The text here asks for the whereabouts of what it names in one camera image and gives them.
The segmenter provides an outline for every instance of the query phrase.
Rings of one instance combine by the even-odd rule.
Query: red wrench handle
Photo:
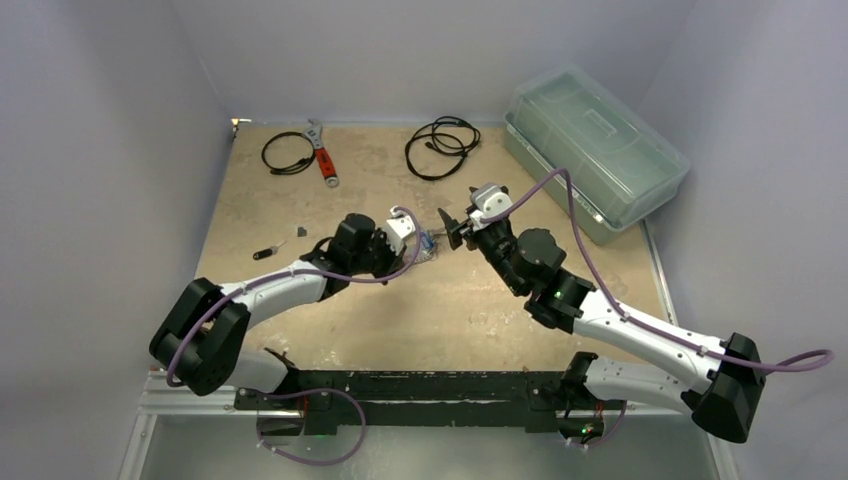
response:
[[[336,167],[333,166],[333,160],[326,148],[315,150],[315,159],[318,160],[318,166],[321,167],[321,175],[324,176],[324,183],[329,187],[335,187],[339,184],[339,176],[336,175]]]

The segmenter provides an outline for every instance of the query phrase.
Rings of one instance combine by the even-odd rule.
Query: small blue object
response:
[[[435,245],[436,243],[433,242],[430,235],[427,235],[426,232],[421,232],[421,246],[424,247],[424,250],[432,250]]]

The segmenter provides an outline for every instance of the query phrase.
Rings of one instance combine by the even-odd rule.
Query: coiled black cable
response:
[[[268,167],[268,169],[271,171],[271,175],[295,175],[309,168],[309,166],[312,165],[312,162],[315,161],[315,150],[312,150],[311,156],[301,158],[300,160],[287,167],[278,168],[268,163],[268,159],[265,158],[265,151],[268,150],[268,147],[271,146],[272,143],[285,137],[300,137],[305,141],[309,142],[309,139],[304,137],[303,134],[300,132],[283,132],[271,137],[271,140],[268,140],[268,142],[265,143],[265,146],[262,147],[262,163],[264,163],[265,166]]]
[[[462,140],[457,138],[454,135],[444,132],[438,132],[437,130],[441,127],[460,127],[467,128],[471,130],[473,134],[473,138],[471,139],[471,143],[465,145],[462,143]],[[409,151],[412,149],[412,144],[417,142],[418,140],[427,138],[429,139],[424,145],[427,146],[430,150],[435,150],[436,152],[441,153],[447,157],[459,157],[459,160],[456,162],[456,165],[453,166],[447,172],[441,175],[425,175],[412,165],[412,160],[409,159]],[[450,139],[451,143],[456,143],[456,145],[449,145],[445,143],[446,139]],[[427,180],[430,182],[434,182],[436,180],[441,180],[443,178],[447,178],[454,173],[456,173],[461,167],[462,164],[465,163],[465,159],[468,158],[468,154],[474,150],[477,145],[480,145],[480,130],[477,130],[470,123],[459,117],[452,117],[450,115],[446,115],[443,117],[439,117],[433,123],[428,123],[423,127],[419,128],[415,133],[412,134],[412,138],[406,142],[406,147],[404,148],[404,155],[406,156],[406,167],[412,172],[416,177]]]

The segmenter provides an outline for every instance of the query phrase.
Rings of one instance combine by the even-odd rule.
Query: adjustable wrench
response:
[[[315,158],[318,160],[318,166],[321,168],[321,175],[324,176],[324,183],[328,187],[333,188],[339,185],[339,176],[336,175],[336,167],[333,166],[333,161],[330,159],[330,154],[324,148],[324,142],[321,141],[321,122],[318,120],[309,119],[310,126],[303,132],[303,136],[312,142],[312,148],[315,150]]]

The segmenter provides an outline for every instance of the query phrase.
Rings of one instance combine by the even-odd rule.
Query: black metal base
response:
[[[598,401],[575,395],[566,372],[359,372],[293,369],[276,393],[330,387],[349,393],[362,406],[369,425],[417,427],[523,427],[528,433],[579,436],[586,419],[569,419],[572,410],[592,411]],[[353,405],[334,395],[310,395],[306,435],[332,435],[340,425],[358,425]],[[246,391],[238,410],[297,410],[297,400],[273,400]],[[615,410],[621,402],[605,402]],[[602,428],[594,426],[596,431]],[[298,435],[287,428],[277,435]]]

